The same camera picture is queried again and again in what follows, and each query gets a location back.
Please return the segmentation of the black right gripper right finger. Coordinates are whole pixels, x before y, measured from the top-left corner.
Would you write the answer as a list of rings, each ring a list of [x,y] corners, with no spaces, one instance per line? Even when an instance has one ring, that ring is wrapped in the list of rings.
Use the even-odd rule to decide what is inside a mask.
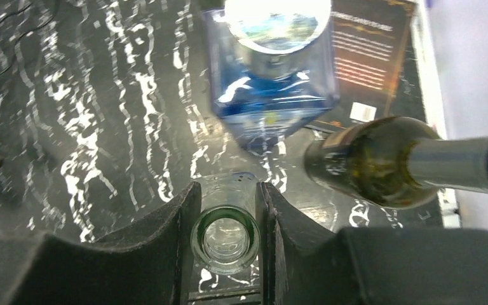
[[[258,183],[255,205],[264,304],[488,304],[488,231],[333,233],[268,182]]]

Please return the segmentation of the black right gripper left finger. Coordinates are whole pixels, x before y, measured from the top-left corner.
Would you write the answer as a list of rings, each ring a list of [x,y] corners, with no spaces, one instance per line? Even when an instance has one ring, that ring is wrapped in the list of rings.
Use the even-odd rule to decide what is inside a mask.
[[[0,304],[187,304],[201,186],[94,243],[0,233]]]

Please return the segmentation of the olive green wine bottle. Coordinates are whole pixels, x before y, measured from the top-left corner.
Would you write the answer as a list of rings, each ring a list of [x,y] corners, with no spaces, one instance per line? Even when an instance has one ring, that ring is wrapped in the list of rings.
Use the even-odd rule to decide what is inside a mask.
[[[420,120],[382,118],[312,143],[304,167],[323,187],[383,208],[414,208],[445,188],[488,194],[488,136],[445,140]]]

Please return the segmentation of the blue glass bottle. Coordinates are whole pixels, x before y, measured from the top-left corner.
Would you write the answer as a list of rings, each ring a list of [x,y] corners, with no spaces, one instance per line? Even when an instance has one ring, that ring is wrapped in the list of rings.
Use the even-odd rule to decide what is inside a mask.
[[[221,1],[201,15],[212,112],[249,151],[285,140],[340,100],[330,1]]]

